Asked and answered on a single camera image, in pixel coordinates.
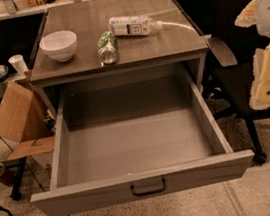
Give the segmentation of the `green soda can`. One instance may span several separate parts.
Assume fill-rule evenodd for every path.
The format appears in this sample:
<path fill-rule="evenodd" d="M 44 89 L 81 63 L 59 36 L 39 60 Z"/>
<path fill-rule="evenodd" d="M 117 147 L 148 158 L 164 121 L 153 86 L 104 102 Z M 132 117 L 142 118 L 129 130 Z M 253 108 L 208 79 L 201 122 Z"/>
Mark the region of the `green soda can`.
<path fill-rule="evenodd" d="M 104 32 L 98 40 L 97 47 L 99 59 L 104 64 L 114 64 L 118 60 L 117 38 L 112 32 Z"/>

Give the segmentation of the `grey cabinet with dark top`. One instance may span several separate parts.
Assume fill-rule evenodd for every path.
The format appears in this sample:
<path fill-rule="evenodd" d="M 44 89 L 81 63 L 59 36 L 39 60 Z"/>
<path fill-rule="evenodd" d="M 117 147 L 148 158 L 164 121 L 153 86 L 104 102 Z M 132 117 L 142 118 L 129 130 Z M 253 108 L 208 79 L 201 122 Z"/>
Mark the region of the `grey cabinet with dark top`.
<path fill-rule="evenodd" d="M 62 84 L 116 72 L 192 61 L 190 74 L 202 81 L 205 39 L 174 0 L 90 0 L 48 10 L 42 35 L 73 31 L 77 52 L 57 62 L 38 51 L 31 82 L 51 113 Z"/>

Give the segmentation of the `grey open top drawer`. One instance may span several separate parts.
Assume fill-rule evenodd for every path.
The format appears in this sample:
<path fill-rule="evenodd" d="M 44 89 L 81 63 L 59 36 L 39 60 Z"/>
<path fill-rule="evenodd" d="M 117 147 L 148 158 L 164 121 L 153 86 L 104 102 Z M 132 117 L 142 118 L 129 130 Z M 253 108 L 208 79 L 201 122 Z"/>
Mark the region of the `grey open top drawer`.
<path fill-rule="evenodd" d="M 62 86 L 50 189 L 31 200 L 65 216 L 238 178 L 251 150 L 235 151 L 181 63 Z M 165 179 L 134 197 L 132 184 Z"/>

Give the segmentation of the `black office chair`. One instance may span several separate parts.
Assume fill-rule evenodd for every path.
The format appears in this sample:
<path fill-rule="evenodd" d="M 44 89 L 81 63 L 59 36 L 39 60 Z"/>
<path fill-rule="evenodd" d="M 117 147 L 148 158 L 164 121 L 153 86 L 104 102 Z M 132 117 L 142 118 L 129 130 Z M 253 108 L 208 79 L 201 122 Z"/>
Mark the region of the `black office chair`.
<path fill-rule="evenodd" d="M 203 97 L 224 99 L 228 107 L 214 114 L 215 119 L 235 115 L 243 119 L 249 130 L 255 155 L 253 161 L 263 164 L 266 154 L 261 149 L 256 120 L 270 118 L 270 107 L 255 110 L 250 107 L 250 92 L 253 84 L 253 58 L 258 50 L 269 45 L 269 38 L 258 34 L 255 26 L 238 27 L 235 19 L 252 0 L 215 0 L 213 32 L 208 39 L 202 80 Z"/>

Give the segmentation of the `clear plastic water bottle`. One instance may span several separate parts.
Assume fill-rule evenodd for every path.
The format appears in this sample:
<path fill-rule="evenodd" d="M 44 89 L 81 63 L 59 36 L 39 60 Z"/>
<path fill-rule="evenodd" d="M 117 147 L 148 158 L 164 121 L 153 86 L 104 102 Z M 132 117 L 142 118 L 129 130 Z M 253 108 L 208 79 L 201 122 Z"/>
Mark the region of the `clear plastic water bottle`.
<path fill-rule="evenodd" d="M 162 29 L 162 25 L 163 22 L 147 15 L 111 17 L 108 22 L 109 30 L 117 37 L 147 36 Z"/>

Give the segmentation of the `white ceramic bowl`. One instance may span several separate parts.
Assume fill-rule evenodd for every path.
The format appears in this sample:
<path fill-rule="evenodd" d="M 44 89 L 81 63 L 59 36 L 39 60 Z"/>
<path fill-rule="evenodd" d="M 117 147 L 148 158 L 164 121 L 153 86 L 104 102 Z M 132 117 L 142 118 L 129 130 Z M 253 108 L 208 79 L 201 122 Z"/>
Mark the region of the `white ceramic bowl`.
<path fill-rule="evenodd" d="M 67 62 L 77 51 L 77 34 L 73 31 L 51 32 L 40 40 L 40 49 L 58 62 Z"/>

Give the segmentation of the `white paper cup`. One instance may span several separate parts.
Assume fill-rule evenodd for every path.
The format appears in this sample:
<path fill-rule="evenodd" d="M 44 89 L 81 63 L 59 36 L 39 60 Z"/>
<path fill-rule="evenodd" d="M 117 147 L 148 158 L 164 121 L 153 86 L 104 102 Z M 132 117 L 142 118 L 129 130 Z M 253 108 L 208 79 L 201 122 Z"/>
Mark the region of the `white paper cup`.
<path fill-rule="evenodd" d="M 25 72 L 28 71 L 28 67 L 25 64 L 25 61 L 24 61 L 23 56 L 21 54 L 13 55 L 12 57 L 10 57 L 9 63 L 10 63 L 10 65 L 13 66 L 13 68 L 15 68 L 16 72 L 19 75 L 25 74 Z"/>

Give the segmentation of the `open cardboard box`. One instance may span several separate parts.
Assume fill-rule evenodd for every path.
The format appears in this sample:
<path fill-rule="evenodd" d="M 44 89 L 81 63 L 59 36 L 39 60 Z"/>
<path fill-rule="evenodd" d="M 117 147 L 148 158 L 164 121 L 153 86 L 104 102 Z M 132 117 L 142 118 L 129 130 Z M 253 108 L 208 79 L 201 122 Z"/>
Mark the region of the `open cardboard box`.
<path fill-rule="evenodd" d="M 17 142 L 9 160 L 29 156 L 43 168 L 53 161 L 55 118 L 30 80 L 11 80 L 0 104 L 0 136 Z"/>

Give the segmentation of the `black stand leg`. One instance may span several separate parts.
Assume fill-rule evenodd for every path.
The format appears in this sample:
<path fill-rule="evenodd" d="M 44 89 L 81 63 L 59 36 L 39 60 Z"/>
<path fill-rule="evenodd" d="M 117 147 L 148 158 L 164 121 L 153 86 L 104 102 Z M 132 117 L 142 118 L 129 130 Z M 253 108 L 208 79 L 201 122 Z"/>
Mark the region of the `black stand leg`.
<path fill-rule="evenodd" d="M 22 197 L 22 194 L 20 193 L 20 186 L 21 186 L 21 182 L 22 182 L 22 177 L 23 177 L 23 172 L 25 170 L 25 165 L 26 165 L 26 158 L 23 157 L 19 160 L 18 166 L 17 166 L 17 170 L 16 170 L 16 175 L 15 175 L 15 180 L 14 180 L 14 184 L 12 186 L 12 191 L 11 191 L 11 198 L 14 201 L 20 200 Z"/>

